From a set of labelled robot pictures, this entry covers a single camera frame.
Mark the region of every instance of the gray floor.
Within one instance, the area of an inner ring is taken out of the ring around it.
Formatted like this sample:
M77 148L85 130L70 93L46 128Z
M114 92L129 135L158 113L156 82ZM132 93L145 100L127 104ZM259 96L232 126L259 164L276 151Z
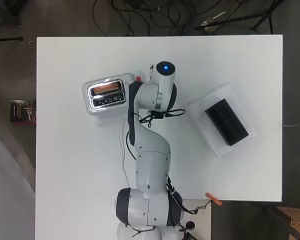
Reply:
M2 124L9 123L9 104L11 99L34 99L36 97L36 37L40 36L102 36L92 20L94 0L68 1L29 1L20 14L22 27L0 26L0 37L23 36L23 42L0 43L0 109ZM156 6L160 0L150 2ZM202 1L200 10L213 5L216 0ZM236 15L258 12L269 6L271 0L252 0ZM207 17L232 9L235 0L223 2L211 12L192 22L190 26L198 26ZM96 5L96 18L103 30L111 36L123 36L126 27L105 0ZM275 33L284 35L283 59L283 121L285 124L300 122L300 0L286 0L274 14ZM158 18L158 23L167 20ZM146 35L142 21L132 21L136 35ZM167 30L151 26L152 35L168 35ZM263 24L261 34L268 34L269 27ZM186 29L190 35L198 32ZM254 34L247 30L224 27L218 34ZM35 166L35 135L34 126L12 126L15 138L20 142ZM283 129L283 205L300 208L300 127ZM247 213L239 215L238 209ZM213 239L247 239L254 231L261 231L260 224L274 226L263 212L240 203L227 203L223 208L213 207ZM287 233L275 228L283 234L265 230L263 235L255 239L287 239Z

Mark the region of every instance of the tabletop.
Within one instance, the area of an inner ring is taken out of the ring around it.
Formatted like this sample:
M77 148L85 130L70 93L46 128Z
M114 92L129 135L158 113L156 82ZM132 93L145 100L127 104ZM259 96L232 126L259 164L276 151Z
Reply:
M122 121L97 125L82 85L176 66L176 107L231 84L256 128L244 148L217 158L189 114L154 121L171 145L170 176L185 199L281 201L282 36L38 38L36 239L116 239L114 200L126 187ZM135 186L135 162L125 169Z

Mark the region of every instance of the wire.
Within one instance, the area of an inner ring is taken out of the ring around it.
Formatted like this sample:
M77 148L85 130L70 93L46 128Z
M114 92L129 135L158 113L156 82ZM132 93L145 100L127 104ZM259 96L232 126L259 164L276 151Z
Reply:
M148 4L146 4L145 2L143 2L143 5L145 5L146 8L147 8L147 9L144 10L144 11L146 11L146 12L149 13L149 17L150 17L152 23L153 23L156 27L158 27L158 28L171 28L171 27L176 27L176 24L175 24L174 21L169 17L169 15L165 15L164 13L161 13L161 12L158 12L158 11L155 11L155 12L154 12L154 11L151 11L150 8L149 8L149 6L148 6ZM152 17L152 13L156 13L156 14L158 14L158 15L161 15L161 16L164 16L164 17L168 18L169 21L170 21L173 25L172 25L172 26L167 26L167 25L163 26L163 25L160 25L160 24L156 23L156 22L154 21L153 17Z
M170 177L168 177L168 179L167 179L167 184L166 184L166 186L167 186L167 191L170 193L170 196L171 196L172 199L175 201L175 203L177 204L177 206L178 206L182 211L184 211L184 212L186 212L186 213L189 213L189 214L192 214L192 215L198 214L199 210L201 210L201 209L206 209L207 206L208 206L208 204L211 202L211 201L208 201L208 202L207 202L205 205L203 205L203 206L199 206L199 207L197 207L197 208L195 208L195 209L193 209L193 210L188 210L185 206L182 205L181 202L179 202L179 201L174 197L174 194L176 193L176 191L175 191L174 187L173 187L172 184L171 184L171 179L170 179Z
M207 8L206 10L204 10L204 11L202 11L202 12L196 14L194 17L192 17L192 19L190 19L190 21L188 21L188 23L186 23L185 26L183 27L181 35L183 35L183 32L184 32L184 30L186 29L186 27L187 27L194 19L196 19L196 18L199 17L200 15L205 14L205 13L211 11L212 9L214 9L215 7L217 7L217 6L221 3L221 1L222 1L222 0L218 0L218 1L217 1L215 4L213 4L211 7Z
M217 28L213 33L217 33L218 31L220 31L225 25L228 24L229 19L231 18L231 16L245 3L244 0L241 0L240 3L237 3L237 6L233 9L232 13L227 17L227 19L225 20L226 22L224 24L222 24L219 28Z
M138 234L140 233L143 233L143 232L152 232L156 227L152 227L152 229L148 229L148 230L137 230L137 229L134 229L133 227L131 227L134 231L136 231L137 233L134 234L131 238L134 238L135 236L137 236Z
M125 2L125 1L122 1L122 3L123 3L123 5L124 5L124 8L125 8L126 10L128 10L128 7L127 7L126 2ZM129 15L129 22L128 22L127 32L126 32L126 35L125 35L125 36L131 36L131 35L129 35L129 30L131 29L131 19L132 19L132 17L131 17L130 12L128 12L128 15Z
M120 148L121 148L121 155L122 155L122 171L124 173L124 176L126 178L126 181L127 181L127 185L128 187L130 187L130 184L129 184L129 179L128 179L128 175L127 175L127 172L126 172L126 169L125 169L125 161L126 161L126 153L125 153L125 147L124 147L124 139L123 139L123 132L124 132L124 126L125 126L125 122L126 122L126 118L124 117L123 118L123 121L122 121L122 125L121 127L119 128L119 141L120 141Z
M220 2L221 2L221 0L218 0L213 6L211 6L211 7L207 8L206 10L204 10L204 11L198 13L198 14L195 16L195 18L196 18L196 17L199 17L200 15L202 15L202 14L204 14L204 13L206 13L206 12L209 12L209 11L212 10L212 9L214 9L216 6L219 5Z
M286 124L284 124L284 125L282 125L283 127L287 127L287 128L290 128L290 127L299 127L300 126L300 123L296 123L296 124L288 124L288 125L286 125Z
M122 18L123 22L127 25L127 28L128 28L128 30L130 30L132 36L135 36L133 30L132 30L131 27L130 27L130 24L127 23L127 20L123 17L123 15L120 13L120 11L117 10L117 8L116 8L115 5L114 5L113 0L107 0L107 1L108 1L109 5L112 7L112 9L114 9L114 10L119 14L119 16Z
M96 25L96 27L103 33L103 35L107 37L108 35L107 35L107 34L101 29L101 27L98 25L98 23L97 23L97 21L96 21L96 18L95 18L95 16L94 16L97 1L98 1L98 0L95 0L95 1L94 1L93 7L92 7L92 18L93 18L93 22L94 22L94 25Z
M136 161L136 157L133 155L133 153L131 152L131 149L129 147L129 143L128 143L128 137L129 137L129 131L127 132L127 135L126 135L126 145L127 145L127 148L128 148L128 151L130 153L130 155L133 157L133 159Z
M119 11L119 12L130 12L130 13L134 13L134 14L137 14L140 18L142 18L142 20L147 24L147 34L148 36L151 36L151 32L150 32L150 24L148 22L147 19L145 19L144 16L142 16L140 13L138 13L137 11L134 11L134 10L126 10L126 9L120 9L120 8L117 8L114 4L111 5L115 10Z

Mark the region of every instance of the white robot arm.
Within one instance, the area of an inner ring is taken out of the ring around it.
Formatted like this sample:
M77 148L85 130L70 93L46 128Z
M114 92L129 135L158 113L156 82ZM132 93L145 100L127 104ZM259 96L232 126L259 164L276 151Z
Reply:
M118 193L116 214L123 223L118 228L119 240L131 239L131 231L139 233L138 237L143 240L179 239L178 230L173 227L183 216L176 203L176 199L182 203L182 198L178 193L171 197L166 189L170 145L161 135L139 122L139 109L165 112L173 107L177 95L174 77L175 66L160 62L155 68L155 84L134 82L129 86L129 141L137 152L138 188L125 188Z

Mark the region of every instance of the black box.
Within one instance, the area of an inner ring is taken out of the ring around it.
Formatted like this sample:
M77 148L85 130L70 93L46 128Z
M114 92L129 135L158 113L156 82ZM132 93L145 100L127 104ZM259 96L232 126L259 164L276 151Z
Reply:
M36 124L36 100L11 100L10 122Z
M249 135L225 99L207 109L206 113L227 145L232 146Z

